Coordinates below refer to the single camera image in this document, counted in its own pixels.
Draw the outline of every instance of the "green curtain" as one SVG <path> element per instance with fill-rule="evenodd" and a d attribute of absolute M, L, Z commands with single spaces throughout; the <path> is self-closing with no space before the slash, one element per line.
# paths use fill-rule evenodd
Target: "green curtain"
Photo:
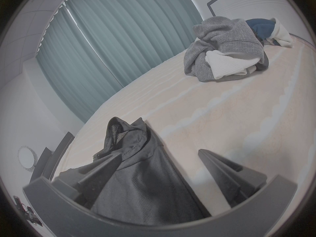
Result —
<path fill-rule="evenodd" d="M 192 27 L 202 22 L 191 0 L 65 4 L 82 33 L 62 7 L 47 29 L 37 59 L 58 95 L 84 122 L 122 87 L 187 49 L 195 39 Z M 61 62 L 51 62 L 57 57 Z"/>

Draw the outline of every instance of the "beige bed sheet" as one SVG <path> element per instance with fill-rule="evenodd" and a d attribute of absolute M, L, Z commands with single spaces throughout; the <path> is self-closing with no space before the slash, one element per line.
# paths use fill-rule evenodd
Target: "beige bed sheet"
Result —
<path fill-rule="evenodd" d="M 55 176 L 92 162 L 108 121 L 139 117 L 158 134 L 184 178 L 212 215 L 230 209 L 198 157 L 208 149 L 298 183 L 286 219 L 316 170 L 316 53 L 294 38 L 293 48 L 265 46 L 268 70 L 239 81 L 199 82 L 185 76 L 185 51 L 153 68 L 106 101 L 75 137 Z"/>

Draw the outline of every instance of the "bed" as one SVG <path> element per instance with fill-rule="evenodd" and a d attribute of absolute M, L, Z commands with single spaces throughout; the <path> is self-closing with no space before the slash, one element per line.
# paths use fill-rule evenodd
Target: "bed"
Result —
<path fill-rule="evenodd" d="M 293 48 L 266 45 L 264 50 L 268 70 L 239 81 L 202 83 L 186 76 L 185 51 L 151 69 L 95 112 L 55 176 L 93 161 L 112 117 L 129 124 L 142 117 L 211 215 L 230 206 L 199 159 L 201 148 L 265 173 L 267 181 L 281 174 L 298 183 L 286 219 L 316 170 L 316 53 L 295 37 Z"/>

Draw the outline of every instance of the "teal curtain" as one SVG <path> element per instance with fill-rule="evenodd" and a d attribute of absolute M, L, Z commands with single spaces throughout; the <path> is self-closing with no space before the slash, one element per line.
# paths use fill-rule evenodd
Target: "teal curtain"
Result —
<path fill-rule="evenodd" d="M 62 7 L 37 59 L 84 122 L 122 87 L 187 49 L 195 39 L 192 27 L 202 22 L 191 0 L 67 0 L 65 5 L 77 26 Z M 52 62 L 56 57 L 60 61 Z"/>

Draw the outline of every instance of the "gray waffle-knit garment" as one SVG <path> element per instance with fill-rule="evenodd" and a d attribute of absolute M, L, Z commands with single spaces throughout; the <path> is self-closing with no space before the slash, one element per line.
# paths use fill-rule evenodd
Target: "gray waffle-knit garment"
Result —
<path fill-rule="evenodd" d="M 184 55 L 184 73 L 195 76 L 199 81 L 230 81 L 249 76 L 230 75 L 215 79 L 211 67 L 205 61 L 207 51 L 219 50 L 222 53 L 247 53 L 260 57 L 264 63 L 263 46 L 243 19 L 230 20 L 225 17 L 206 19 L 201 25 L 193 26 L 200 40 L 193 42 Z"/>

